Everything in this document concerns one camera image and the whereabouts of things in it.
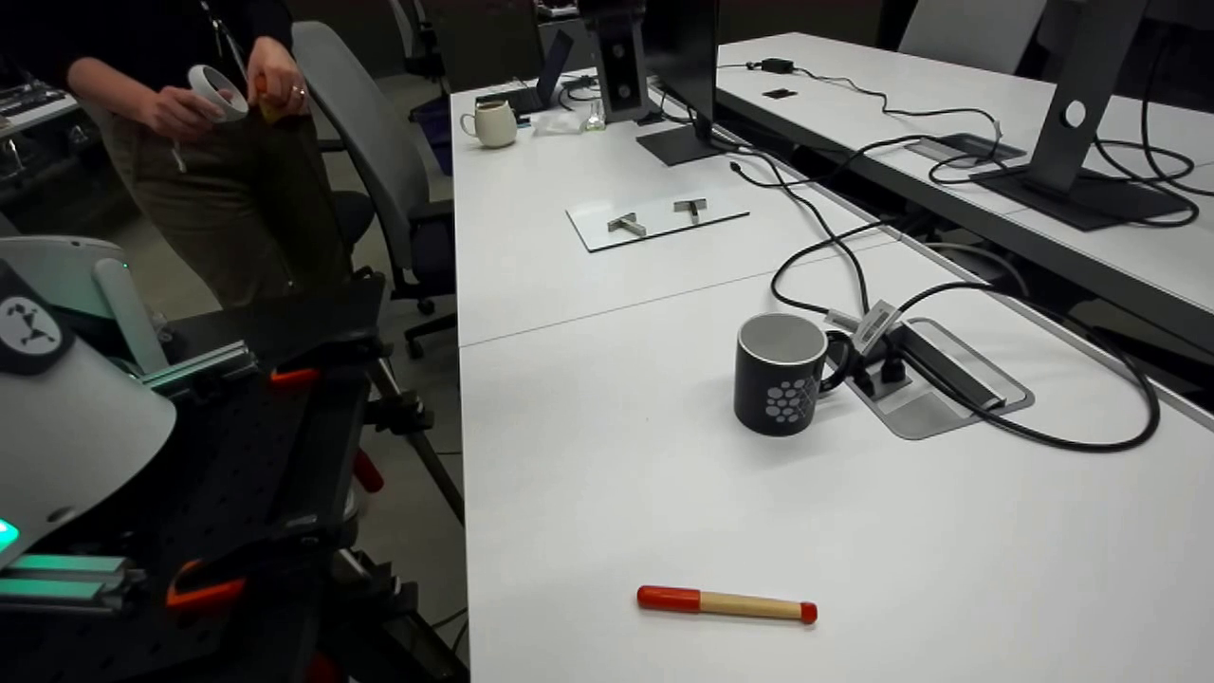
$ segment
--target computer monitor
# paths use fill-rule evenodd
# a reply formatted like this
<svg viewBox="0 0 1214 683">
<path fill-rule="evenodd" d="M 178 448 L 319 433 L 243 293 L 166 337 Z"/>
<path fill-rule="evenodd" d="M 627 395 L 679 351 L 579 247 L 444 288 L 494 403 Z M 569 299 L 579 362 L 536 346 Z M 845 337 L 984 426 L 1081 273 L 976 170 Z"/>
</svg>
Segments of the computer monitor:
<svg viewBox="0 0 1214 683">
<path fill-rule="evenodd" d="M 1209 22 L 1205 0 L 1084 0 L 1067 37 L 1058 92 L 1032 163 L 988 170 L 976 174 L 976 182 L 1079 231 L 1186 212 L 1186 199 L 1162 184 L 1134 184 L 1084 170 L 1100 116 L 1146 15 L 1162 22 Z"/>
<path fill-rule="evenodd" d="M 644 3 L 644 66 L 658 87 L 688 106 L 688 126 L 641 136 L 666 165 L 720 154 L 712 139 L 718 103 L 718 15 L 720 0 L 649 0 Z"/>
</svg>

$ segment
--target black mug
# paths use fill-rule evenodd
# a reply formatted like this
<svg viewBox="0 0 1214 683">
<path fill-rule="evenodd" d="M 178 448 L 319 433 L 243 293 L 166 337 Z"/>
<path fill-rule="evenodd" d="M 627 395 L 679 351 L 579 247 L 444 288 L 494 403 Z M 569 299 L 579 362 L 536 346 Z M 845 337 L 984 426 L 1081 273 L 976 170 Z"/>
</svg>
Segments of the black mug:
<svg viewBox="0 0 1214 683">
<path fill-rule="evenodd" d="M 804 433 L 823 389 L 826 332 L 795 316 L 760 316 L 737 337 L 732 412 L 765 434 Z"/>
</svg>

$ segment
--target monitor stand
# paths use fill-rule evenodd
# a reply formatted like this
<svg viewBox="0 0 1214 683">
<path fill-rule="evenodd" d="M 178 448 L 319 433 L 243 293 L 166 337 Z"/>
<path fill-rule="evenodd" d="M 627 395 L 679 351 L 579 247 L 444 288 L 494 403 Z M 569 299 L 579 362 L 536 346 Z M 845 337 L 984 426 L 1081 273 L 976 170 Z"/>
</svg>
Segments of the monitor stand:
<svg viewBox="0 0 1214 683">
<path fill-rule="evenodd" d="M 699 126 L 637 136 L 641 149 L 649 149 L 658 157 L 666 165 L 699 163 L 708 154 L 720 154 L 725 149 L 708 136 L 699 132 Z"/>
<path fill-rule="evenodd" d="M 971 174 L 971 182 L 1009 199 L 1022 199 L 1034 212 L 1046 212 L 1079 231 L 1104 231 L 1104 228 L 1141 222 L 1141 219 L 1176 214 L 1190 208 L 1182 197 L 1168 190 L 1134 184 L 1096 170 L 1081 170 L 1070 194 L 1052 194 L 1034 184 L 1032 165 L 988 170 L 988 174 Z"/>
</svg>

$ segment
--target charger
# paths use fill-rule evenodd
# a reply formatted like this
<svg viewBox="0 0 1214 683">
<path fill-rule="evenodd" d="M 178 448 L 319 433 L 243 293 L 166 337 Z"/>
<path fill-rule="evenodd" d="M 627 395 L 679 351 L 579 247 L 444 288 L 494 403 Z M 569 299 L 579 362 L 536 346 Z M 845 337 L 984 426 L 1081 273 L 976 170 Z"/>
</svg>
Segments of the charger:
<svg viewBox="0 0 1214 683">
<path fill-rule="evenodd" d="M 776 61 L 776 55 L 765 55 L 765 61 L 746 61 L 750 71 L 776 71 L 776 75 L 790 75 L 795 71 L 792 61 Z"/>
</svg>

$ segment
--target mug handle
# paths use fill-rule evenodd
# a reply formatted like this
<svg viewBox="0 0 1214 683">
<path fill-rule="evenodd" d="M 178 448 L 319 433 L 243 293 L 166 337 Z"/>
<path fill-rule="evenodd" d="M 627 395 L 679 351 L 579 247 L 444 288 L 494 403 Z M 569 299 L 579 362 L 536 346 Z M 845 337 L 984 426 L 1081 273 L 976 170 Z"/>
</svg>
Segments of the mug handle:
<svg viewBox="0 0 1214 683">
<path fill-rule="evenodd" d="M 481 139 L 473 126 L 468 130 L 468 122 L 469 122 L 469 114 L 458 116 L 458 130 L 469 132 L 473 139 Z"/>
</svg>

